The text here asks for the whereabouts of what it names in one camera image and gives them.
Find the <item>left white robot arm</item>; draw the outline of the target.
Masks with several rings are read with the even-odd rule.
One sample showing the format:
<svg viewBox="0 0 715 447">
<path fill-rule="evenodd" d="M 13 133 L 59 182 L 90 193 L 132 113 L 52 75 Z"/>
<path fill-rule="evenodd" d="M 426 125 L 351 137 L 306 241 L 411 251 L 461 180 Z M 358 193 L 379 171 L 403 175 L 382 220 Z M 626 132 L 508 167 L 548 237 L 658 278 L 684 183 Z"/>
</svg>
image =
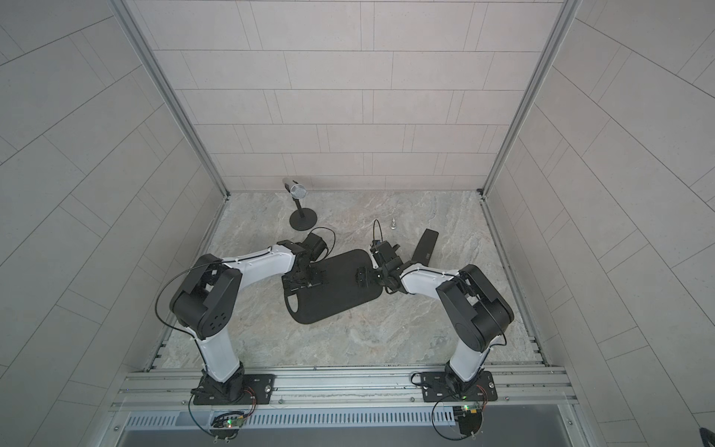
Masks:
<svg viewBox="0 0 715 447">
<path fill-rule="evenodd" d="M 201 256 L 186 274 L 169 309 L 188 331 L 203 357 L 210 379 L 224 385 L 238 379 L 241 361 L 228 336 L 238 293 L 254 283 L 291 272 L 318 260 L 328 248 L 283 240 L 263 251 L 221 259 Z"/>
</svg>

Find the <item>black cutting board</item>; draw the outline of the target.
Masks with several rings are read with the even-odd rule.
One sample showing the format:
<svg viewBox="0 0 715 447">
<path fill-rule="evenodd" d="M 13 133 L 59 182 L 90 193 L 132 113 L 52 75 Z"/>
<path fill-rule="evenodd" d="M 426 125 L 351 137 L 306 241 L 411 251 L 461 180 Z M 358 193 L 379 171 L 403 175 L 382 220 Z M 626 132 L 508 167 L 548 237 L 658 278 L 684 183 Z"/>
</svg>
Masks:
<svg viewBox="0 0 715 447">
<path fill-rule="evenodd" d="M 359 288 L 355 281 L 356 262 L 362 257 L 370 255 L 363 250 L 353 250 L 313 262 L 314 268 L 323 272 L 323 283 L 294 295 L 284 294 L 292 318 L 301 324 L 313 324 L 379 298 L 384 289 Z"/>
</svg>

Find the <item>black knife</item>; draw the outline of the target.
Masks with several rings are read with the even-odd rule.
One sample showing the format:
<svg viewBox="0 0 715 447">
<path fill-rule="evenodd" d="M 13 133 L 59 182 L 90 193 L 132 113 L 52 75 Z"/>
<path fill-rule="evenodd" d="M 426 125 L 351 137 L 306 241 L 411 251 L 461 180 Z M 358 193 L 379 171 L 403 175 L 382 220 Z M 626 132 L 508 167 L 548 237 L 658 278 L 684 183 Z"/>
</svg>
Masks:
<svg viewBox="0 0 715 447">
<path fill-rule="evenodd" d="M 438 238 L 439 233 L 437 231 L 426 229 L 415 247 L 411 260 L 417 264 L 429 266 Z"/>
</svg>

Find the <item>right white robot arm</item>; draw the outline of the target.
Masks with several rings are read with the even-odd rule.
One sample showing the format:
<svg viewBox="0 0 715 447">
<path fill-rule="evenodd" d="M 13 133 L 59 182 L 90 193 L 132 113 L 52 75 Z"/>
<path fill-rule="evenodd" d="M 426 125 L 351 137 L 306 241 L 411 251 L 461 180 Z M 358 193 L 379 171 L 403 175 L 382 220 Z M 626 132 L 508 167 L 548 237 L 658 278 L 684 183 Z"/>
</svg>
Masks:
<svg viewBox="0 0 715 447">
<path fill-rule="evenodd" d="M 459 338 L 446 372 L 462 384 L 476 380 L 491 351 L 508 344 L 506 329 L 515 320 L 513 309 L 474 264 L 459 270 L 433 269 L 418 263 L 393 270 L 361 267 L 357 283 L 439 301 Z"/>
</svg>

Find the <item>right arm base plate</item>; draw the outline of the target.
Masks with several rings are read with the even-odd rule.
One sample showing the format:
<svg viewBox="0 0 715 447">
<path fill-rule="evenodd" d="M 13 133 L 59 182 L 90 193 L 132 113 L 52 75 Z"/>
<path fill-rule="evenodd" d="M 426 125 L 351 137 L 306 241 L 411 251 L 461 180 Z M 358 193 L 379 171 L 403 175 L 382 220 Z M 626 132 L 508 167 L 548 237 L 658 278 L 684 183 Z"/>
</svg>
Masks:
<svg viewBox="0 0 715 447">
<path fill-rule="evenodd" d="M 468 382 L 451 372 L 416 372 L 411 383 L 424 402 L 496 402 L 498 395 L 491 372 L 482 371 Z"/>
</svg>

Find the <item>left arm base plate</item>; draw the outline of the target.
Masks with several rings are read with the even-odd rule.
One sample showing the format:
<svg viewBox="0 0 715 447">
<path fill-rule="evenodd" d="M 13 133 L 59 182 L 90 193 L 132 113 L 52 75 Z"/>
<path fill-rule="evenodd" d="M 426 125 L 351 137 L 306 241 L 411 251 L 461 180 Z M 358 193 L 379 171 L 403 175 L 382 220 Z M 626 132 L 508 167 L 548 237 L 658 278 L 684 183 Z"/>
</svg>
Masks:
<svg viewBox="0 0 715 447">
<path fill-rule="evenodd" d="M 205 375 L 191 394 L 197 405 L 264 405 L 271 400 L 276 378 L 275 374 L 242 374 L 218 383 Z"/>
</svg>

